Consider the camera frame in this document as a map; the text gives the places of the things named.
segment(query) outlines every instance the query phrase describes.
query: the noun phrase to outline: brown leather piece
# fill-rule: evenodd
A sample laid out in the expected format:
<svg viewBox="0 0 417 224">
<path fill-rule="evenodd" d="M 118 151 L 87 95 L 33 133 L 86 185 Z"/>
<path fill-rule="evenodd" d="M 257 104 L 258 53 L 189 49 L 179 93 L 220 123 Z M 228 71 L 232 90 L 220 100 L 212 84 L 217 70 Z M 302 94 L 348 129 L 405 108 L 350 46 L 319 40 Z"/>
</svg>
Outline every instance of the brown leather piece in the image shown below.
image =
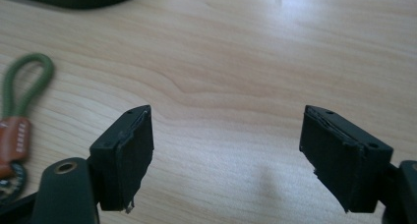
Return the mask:
<svg viewBox="0 0 417 224">
<path fill-rule="evenodd" d="M 23 117 L 10 117 L 0 121 L 0 179 L 14 175 L 10 163 L 28 157 L 30 122 Z"/>
</svg>

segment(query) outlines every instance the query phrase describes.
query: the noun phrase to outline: key ring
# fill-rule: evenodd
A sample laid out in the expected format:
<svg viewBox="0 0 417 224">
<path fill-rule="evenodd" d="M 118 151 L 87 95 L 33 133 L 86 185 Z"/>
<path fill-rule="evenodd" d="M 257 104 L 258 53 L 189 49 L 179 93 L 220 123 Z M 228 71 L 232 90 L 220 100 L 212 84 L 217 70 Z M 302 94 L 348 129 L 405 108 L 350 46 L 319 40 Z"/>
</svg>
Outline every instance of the key ring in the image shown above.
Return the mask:
<svg viewBox="0 0 417 224">
<path fill-rule="evenodd" d="M 32 87 L 15 101 L 13 85 L 20 69 L 31 62 L 43 68 Z M 33 53 L 14 62 L 3 81 L 3 115 L 0 121 L 0 206 L 13 201 L 21 193 L 27 173 L 21 162 L 28 157 L 30 122 L 27 118 L 30 102 L 49 84 L 54 73 L 52 61 L 46 55 Z"/>
</svg>

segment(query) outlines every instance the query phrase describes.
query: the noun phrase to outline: wooden table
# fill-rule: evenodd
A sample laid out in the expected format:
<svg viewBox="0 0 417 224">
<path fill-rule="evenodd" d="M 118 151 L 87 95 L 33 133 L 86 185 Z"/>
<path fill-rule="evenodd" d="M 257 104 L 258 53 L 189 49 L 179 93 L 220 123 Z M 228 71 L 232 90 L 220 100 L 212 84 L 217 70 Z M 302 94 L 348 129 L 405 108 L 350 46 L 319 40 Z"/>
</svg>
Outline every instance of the wooden table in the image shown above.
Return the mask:
<svg viewBox="0 0 417 224">
<path fill-rule="evenodd" d="M 57 71 L 33 105 L 30 173 L 150 104 L 154 156 L 131 214 L 101 223 L 381 223 L 345 214 L 299 152 L 306 104 L 417 156 L 417 0 L 129 0 L 91 11 L 0 0 L 0 77 Z M 19 89 L 36 76 L 22 75 Z"/>
</svg>

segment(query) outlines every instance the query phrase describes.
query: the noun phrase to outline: green cord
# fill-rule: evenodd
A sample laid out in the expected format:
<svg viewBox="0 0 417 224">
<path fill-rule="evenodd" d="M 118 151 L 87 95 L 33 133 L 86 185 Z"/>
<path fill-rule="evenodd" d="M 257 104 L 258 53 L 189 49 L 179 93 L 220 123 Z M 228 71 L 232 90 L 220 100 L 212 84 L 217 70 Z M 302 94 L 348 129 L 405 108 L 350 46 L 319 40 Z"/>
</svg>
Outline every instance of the green cord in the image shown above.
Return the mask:
<svg viewBox="0 0 417 224">
<path fill-rule="evenodd" d="M 18 71 L 29 62 L 40 62 L 43 72 L 33 86 L 22 96 L 18 104 L 15 104 L 13 82 Z M 28 106 L 31 100 L 40 94 L 52 79 L 54 65 L 46 55 L 33 53 L 18 59 L 7 71 L 3 82 L 3 118 L 12 116 L 27 117 Z"/>
</svg>

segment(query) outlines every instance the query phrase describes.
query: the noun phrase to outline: table surface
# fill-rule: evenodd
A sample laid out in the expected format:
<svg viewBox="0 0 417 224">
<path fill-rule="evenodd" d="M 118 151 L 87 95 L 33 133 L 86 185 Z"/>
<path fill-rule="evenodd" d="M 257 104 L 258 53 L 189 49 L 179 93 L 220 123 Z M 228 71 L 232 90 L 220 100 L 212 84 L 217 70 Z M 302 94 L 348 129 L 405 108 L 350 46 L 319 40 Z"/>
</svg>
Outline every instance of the table surface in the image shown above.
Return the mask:
<svg viewBox="0 0 417 224">
<path fill-rule="evenodd" d="M 381 223 L 344 213 L 299 149 L 304 107 L 417 156 L 417 0 L 129 0 L 72 11 L 0 0 L 0 77 L 41 52 L 30 179 L 152 107 L 154 156 L 130 213 L 101 223 Z M 18 91 L 38 74 L 29 68 Z"/>
</svg>

